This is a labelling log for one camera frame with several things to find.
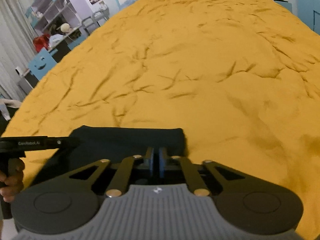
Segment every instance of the finger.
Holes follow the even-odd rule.
[[[0,171],[0,181],[4,182],[7,179],[7,175],[5,175],[2,171]]]
[[[23,183],[19,183],[13,187],[3,187],[0,189],[0,194],[3,197],[11,197],[17,195],[23,189]]]
[[[23,180],[23,172],[16,172],[16,174],[8,177],[4,183],[8,186],[15,186],[17,184],[19,184],[20,182],[22,182]]]
[[[14,165],[16,166],[17,171],[23,171],[25,169],[25,165],[23,160],[21,159],[15,159]]]
[[[10,202],[12,202],[12,201],[14,200],[14,196],[11,196],[11,197],[4,197],[4,198],[3,198],[3,200],[4,200],[5,202],[10,203]]]

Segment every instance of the yellow blanket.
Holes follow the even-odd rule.
[[[3,136],[181,127],[191,160],[285,186],[320,234],[320,38],[272,0],[139,0],[52,69]],[[54,151],[27,153],[26,186]]]

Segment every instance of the chair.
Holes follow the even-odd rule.
[[[106,21],[109,20],[109,8],[105,10],[98,10],[94,12],[90,17],[87,17],[82,20],[81,25],[82,28],[85,30],[87,35],[89,36],[91,33],[89,32],[89,29],[95,30],[96,28],[100,27],[99,21],[102,19],[105,19]]]

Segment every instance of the metal pin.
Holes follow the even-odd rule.
[[[210,191],[205,188],[198,188],[193,192],[193,194],[197,197],[207,197],[210,195]]]
[[[108,197],[119,197],[122,195],[122,192],[119,189],[110,189],[106,192]]]

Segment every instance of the red bag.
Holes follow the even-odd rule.
[[[39,53],[42,48],[45,48],[46,50],[48,50],[48,48],[49,48],[49,38],[50,38],[49,34],[44,34],[42,36],[36,37],[33,40],[33,45],[36,48],[36,52]]]

